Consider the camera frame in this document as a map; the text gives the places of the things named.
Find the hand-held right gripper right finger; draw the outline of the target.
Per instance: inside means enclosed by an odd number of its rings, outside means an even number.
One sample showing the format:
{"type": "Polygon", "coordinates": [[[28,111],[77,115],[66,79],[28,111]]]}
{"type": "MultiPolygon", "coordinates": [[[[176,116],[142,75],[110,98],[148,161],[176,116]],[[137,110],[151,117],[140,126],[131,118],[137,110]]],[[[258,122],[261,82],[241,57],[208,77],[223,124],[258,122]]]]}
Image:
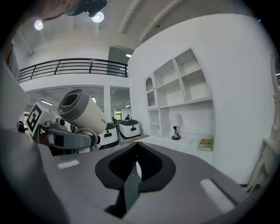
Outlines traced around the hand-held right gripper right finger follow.
{"type": "Polygon", "coordinates": [[[169,148],[138,142],[175,164],[172,180],[162,189],[142,192],[124,215],[132,224],[204,224],[244,202],[241,186],[204,160],[169,148]]]}

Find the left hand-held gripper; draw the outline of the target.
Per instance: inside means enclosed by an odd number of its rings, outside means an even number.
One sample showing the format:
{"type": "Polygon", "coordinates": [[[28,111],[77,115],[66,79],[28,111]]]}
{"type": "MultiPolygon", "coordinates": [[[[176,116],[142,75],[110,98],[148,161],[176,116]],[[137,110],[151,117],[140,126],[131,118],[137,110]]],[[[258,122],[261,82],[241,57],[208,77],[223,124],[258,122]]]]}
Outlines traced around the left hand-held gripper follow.
{"type": "Polygon", "coordinates": [[[36,102],[26,120],[28,131],[38,145],[57,149],[84,149],[95,144],[95,138],[67,131],[65,121],[36,102]]]}

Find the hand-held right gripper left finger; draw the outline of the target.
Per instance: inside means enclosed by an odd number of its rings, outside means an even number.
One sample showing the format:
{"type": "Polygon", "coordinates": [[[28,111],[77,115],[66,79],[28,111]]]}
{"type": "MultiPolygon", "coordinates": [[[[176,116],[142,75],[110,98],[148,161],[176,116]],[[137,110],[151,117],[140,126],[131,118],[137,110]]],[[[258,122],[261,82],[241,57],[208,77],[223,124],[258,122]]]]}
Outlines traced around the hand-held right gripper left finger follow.
{"type": "Polygon", "coordinates": [[[106,188],[95,173],[99,160],[127,146],[56,157],[46,145],[40,146],[44,170],[62,203],[67,224],[137,224],[105,211],[115,204],[119,192],[106,188]]]}

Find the white wall shelf unit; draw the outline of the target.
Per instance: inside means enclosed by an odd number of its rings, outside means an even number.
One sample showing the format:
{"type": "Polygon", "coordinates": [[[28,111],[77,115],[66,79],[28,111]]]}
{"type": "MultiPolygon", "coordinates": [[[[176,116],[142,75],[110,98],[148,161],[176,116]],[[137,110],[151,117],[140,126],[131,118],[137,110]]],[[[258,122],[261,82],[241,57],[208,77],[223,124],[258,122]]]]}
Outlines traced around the white wall shelf unit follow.
{"type": "Polygon", "coordinates": [[[193,47],[166,55],[138,47],[129,60],[133,118],[149,142],[197,156],[211,163],[213,151],[197,149],[214,139],[215,109],[201,57],[193,47]],[[170,115],[178,113],[180,140],[173,140],[170,115]]]}

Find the white robot with black lid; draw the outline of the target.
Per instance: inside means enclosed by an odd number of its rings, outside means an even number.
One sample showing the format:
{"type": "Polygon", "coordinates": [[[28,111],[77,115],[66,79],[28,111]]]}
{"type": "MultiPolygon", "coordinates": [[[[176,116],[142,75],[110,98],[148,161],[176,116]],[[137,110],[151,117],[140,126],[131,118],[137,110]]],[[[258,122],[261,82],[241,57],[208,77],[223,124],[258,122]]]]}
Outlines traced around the white robot with black lid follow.
{"type": "Polygon", "coordinates": [[[105,131],[99,135],[100,142],[97,144],[99,150],[112,148],[119,145],[119,137],[114,123],[107,123],[105,131]]]}
{"type": "Polygon", "coordinates": [[[140,127],[137,120],[129,119],[118,122],[119,139],[121,141],[140,136],[140,127]]]}

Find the green book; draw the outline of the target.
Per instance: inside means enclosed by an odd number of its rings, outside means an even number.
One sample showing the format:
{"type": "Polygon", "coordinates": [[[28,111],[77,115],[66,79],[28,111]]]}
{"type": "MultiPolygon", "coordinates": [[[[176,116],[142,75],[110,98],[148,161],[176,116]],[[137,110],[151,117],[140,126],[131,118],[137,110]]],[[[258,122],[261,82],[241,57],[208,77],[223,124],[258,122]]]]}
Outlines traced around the green book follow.
{"type": "Polygon", "coordinates": [[[201,139],[197,149],[203,151],[212,151],[214,146],[214,139],[201,139]]]}

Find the white shade table lamp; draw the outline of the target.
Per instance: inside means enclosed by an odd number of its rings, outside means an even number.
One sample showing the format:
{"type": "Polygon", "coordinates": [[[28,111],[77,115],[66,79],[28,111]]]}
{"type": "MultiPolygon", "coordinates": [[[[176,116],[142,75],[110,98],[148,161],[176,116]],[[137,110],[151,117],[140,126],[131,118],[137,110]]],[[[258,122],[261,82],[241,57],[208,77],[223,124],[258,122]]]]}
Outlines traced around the white shade table lamp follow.
{"type": "Polygon", "coordinates": [[[171,125],[174,129],[174,134],[172,136],[172,139],[173,140],[180,140],[181,137],[179,135],[179,126],[181,125],[182,123],[182,119],[181,119],[181,116],[178,114],[178,113],[172,113],[170,115],[170,119],[171,119],[171,125]]]}

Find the black balcony railing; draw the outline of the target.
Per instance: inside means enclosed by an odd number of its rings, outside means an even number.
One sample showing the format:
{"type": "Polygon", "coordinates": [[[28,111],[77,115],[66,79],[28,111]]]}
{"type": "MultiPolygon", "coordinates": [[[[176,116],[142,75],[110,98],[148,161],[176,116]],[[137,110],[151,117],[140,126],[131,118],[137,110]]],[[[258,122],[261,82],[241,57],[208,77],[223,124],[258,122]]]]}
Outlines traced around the black balcony railing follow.
{"type": "Polygon", "coordinates": [[[56,59],[28,66],[19,71],[18,83],[63,74],[97,74],[128,77],[128,65],[104,59],[56,59]]]}

